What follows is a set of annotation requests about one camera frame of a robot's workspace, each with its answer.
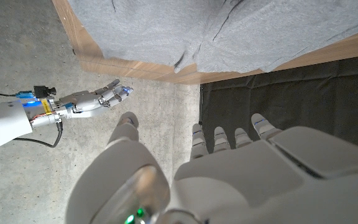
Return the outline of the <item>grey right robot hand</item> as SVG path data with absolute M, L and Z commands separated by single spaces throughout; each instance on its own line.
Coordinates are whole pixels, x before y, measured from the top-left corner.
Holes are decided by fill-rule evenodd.
M 64 119 L 97 116 L 124 101 L 133 91 L 133 88 L 120 84 L 116 79 L 95 91 L 79 91 L 57 100 L 52 96 L 37 98 L 33 103 L 25 103 L 24 110 L 35 129 L 61 123 Z

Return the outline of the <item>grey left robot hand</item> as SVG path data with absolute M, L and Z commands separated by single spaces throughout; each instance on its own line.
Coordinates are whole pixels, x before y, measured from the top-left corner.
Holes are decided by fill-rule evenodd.
M 223 128 L 208 152 L 192 129 L 190 160 L 167 180 L 124 113 L 68 201 L 67 223 L 358 223 L 358 146 L 316 129 L 251 117 L 256 141 Z

